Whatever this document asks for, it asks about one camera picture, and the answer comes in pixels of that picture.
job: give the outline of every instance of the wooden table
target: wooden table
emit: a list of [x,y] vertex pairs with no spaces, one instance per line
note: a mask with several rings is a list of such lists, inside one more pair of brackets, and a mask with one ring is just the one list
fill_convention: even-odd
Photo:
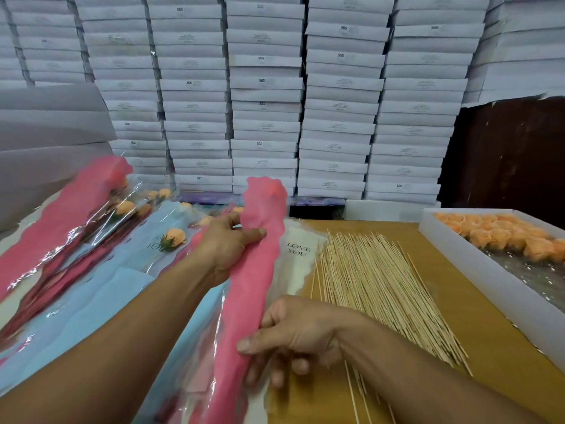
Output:
[[[565,423],[565,376],[513,327],[413,223],[307,221],[321,232],[378,232],[399,241],[430,289],[451,329],[470,356],[475,378],[552,423]],[[310,294],[312,277],[304,292]],[[360,423],[369,423],[360,396]],[[292,377],[286,391],[267,396],[270,424],[353,424],[355,416],[343,366],[319,369],[310,378]],[[369,399],[374,424],[391,423],[384,405]]]

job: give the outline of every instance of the stacked white box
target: stacked white box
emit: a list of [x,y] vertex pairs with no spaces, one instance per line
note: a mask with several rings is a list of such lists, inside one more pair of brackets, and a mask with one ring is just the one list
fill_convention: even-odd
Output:
[[92,81],[74,0],[5,1],[29,77],[36,85]]
[[94,82],[114,123],[115,154],[134,172],[172,184],[171,158],[163,134],[159,69],[143,0],[75,0],[85,32]]
[[309,0],[298,195],[360,199],[393,0]]
[[463,103],[565,95],[565,0],[491,0]]
[[147,0],[164,130],[181,191],[232,191],[232,110],[221,1]]
[[226,5],[233,191],[243,193],[247,177],[262,175],[279,178],[292,196],[304,90],[304,4],[302,0],[226,0]]
[[0,89],[27,87],[29,78],[12,15],[0,0]]
[[433,204],[489,0],[395,0],[365,199]]

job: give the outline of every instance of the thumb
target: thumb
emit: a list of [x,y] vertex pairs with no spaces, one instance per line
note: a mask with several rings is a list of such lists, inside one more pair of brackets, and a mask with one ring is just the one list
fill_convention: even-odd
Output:
[[240,241],[243,245],[261,241],[267,235],[267,231],[260,229],[242,229],[240,232]]
[[258,354],[273,348],[288,347],[293,331],[285,324],[259,329],[249,337],[237,343],[237,351],[241,354]]

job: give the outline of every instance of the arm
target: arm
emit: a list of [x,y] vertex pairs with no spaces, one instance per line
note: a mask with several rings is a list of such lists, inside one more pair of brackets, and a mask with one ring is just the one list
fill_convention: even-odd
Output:
[[[254,383],[267,361],[264,351],[288,348],[313,354],[323,364],[346,359],[410,424],[542,424],[545,421],[511,399],[466,377],[376,320],[348,308],[285,297],[265,314],[262,329],[238,344],[245,353],[262,353],[248,375]],[[284,383],[273,357],[274,385]],[[304,358],[292,361],[299,374]]]
[[200,300],[228,278],[263,229],[212,222],[200,245],[157,278],[101,329],[0,397],[11,424],[130,422]]

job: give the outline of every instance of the dark brown wall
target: dark brown wall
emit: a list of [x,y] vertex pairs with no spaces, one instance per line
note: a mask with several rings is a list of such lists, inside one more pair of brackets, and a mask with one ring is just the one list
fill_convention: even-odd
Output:
[[565,228],[565,98],[463,108],[440,184],[443,207],[514,208]]

